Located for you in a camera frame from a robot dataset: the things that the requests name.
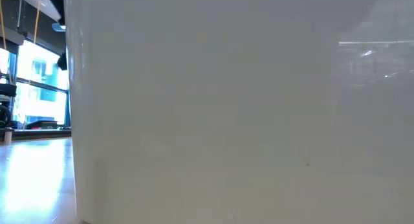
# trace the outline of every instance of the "white pillar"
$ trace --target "white pillar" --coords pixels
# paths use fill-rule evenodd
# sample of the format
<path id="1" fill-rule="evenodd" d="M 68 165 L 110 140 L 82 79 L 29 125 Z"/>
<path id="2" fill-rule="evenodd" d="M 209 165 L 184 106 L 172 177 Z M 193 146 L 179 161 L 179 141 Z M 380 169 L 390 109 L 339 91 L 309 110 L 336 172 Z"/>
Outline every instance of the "white pillar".
<path id="1" fill-rule="evenodd" d="M 412 222 L 414 105 L 333 63 L 373 3 L 66 0 L 78 217 Z"/>

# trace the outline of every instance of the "window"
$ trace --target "window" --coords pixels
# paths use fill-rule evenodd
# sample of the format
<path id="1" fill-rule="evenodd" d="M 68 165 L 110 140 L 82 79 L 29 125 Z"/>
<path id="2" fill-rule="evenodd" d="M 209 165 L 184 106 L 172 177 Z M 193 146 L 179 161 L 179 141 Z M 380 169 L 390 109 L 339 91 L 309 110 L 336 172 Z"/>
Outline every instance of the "window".
<path id="1" fill-rule="evenodd" d="M 17 83 L 13 120 L 31 123 L 38 120 L 55 120 L 65 123 L 66 94 Z"/>
<path id="2" fill-rule="evenodd" d="M 10 53 L 4 49 L 0 49 L 0 72 L 7 73 L 9 65 Z"/>
<path id="3" fill-rule="evenodd" d="M 68 72 L 62 71 L 56 65 L 59 55 L 25 41 L 19 47 L 19 57 L 17 59 L 17 77 L 32 80 L 43 84 L 68 88 Z"/>

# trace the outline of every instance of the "glass window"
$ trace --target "glass window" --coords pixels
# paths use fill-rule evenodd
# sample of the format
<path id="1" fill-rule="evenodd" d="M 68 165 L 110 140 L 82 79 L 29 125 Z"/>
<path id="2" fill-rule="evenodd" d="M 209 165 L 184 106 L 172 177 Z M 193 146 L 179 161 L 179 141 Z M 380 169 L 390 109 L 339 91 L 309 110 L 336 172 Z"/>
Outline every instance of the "glass window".
<path id="1" fill-rule="evenodd" d="M 2 73 L 8 72 L 9 57 L 10 57 L 10 53 L 7 50 L 0 49 L 0 71 Z"/>
<path id="2" fill-rule="evenodd" d="M 25 41 L 19 47 L 17 77 L 67 89 L 68 72 L 56 65 L 59 57 L 43 47 Z"/>
<path id="3" fill-rule="evenodd" d="M 17 83 L 13 120 L 29 124 L 38 120 L 65 123 L 66 94 Z"/>

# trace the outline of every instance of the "wooden floor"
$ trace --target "wooden floor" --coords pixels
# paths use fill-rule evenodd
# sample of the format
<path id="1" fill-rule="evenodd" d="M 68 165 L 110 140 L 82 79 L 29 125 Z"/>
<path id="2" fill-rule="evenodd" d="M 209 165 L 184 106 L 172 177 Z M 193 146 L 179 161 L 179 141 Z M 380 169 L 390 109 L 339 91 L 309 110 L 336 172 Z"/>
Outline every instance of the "wooden floor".
<path id="1" fill-rule="evenodd" d="M 0 223 L 76 223 L 71 139 L 0 146 Z"/>

